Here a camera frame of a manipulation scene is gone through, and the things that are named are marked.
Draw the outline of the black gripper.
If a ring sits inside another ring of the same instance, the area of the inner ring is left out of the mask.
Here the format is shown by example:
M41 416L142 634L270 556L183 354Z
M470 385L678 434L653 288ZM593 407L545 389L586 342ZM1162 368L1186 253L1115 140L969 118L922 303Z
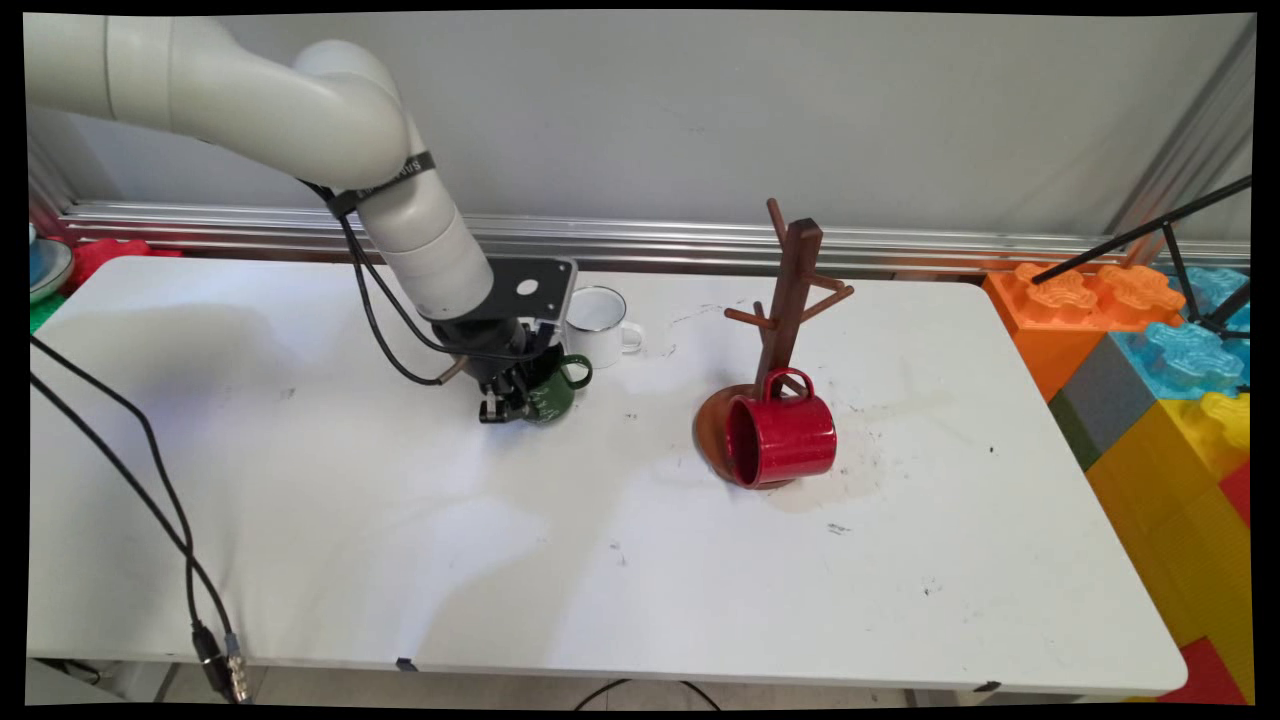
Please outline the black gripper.
M449 348L480 354L524 355L531 343L531 329L520 319L488 322L433 323L436 341ZM532 406L534 391L541 379L534 365L467 356L463 373L476 380L483 400L477 411L481 424L506 424L515 419L513 405Z

